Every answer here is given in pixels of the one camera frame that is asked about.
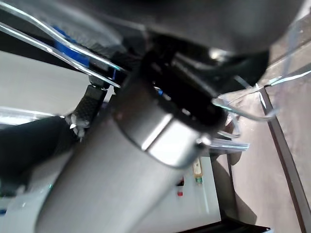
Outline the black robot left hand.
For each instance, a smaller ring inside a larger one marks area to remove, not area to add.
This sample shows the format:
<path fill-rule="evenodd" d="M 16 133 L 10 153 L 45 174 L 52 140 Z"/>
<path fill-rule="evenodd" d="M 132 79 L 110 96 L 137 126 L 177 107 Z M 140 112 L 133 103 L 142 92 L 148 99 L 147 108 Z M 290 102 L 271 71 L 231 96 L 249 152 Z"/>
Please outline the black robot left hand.
<path fill-rule="evenodd" d="M 301 0 L 54 0 L 52 19 L 141 33 L 140 64 L 91 125 L 48 194 L 38 233 L 131 231 L 210 146 L 228 113 L 269 121 L 220 95 L 254 85 Z"/>

